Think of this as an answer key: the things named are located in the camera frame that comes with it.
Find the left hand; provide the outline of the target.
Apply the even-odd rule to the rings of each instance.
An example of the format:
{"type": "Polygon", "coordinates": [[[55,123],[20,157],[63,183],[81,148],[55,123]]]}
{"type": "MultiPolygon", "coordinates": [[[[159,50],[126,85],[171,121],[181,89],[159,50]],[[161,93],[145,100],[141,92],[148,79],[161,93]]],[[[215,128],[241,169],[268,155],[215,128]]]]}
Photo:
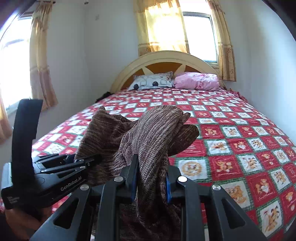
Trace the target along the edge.
{"type": "Polygon", "coordinates": [[[4,210],[6,221],[16,237],[21,240],[29,240],[29,230],[36,231],[51,216],[52,207],[41,209],[41,220],[38,220],[22,210],[15,208],[4,210]]]}

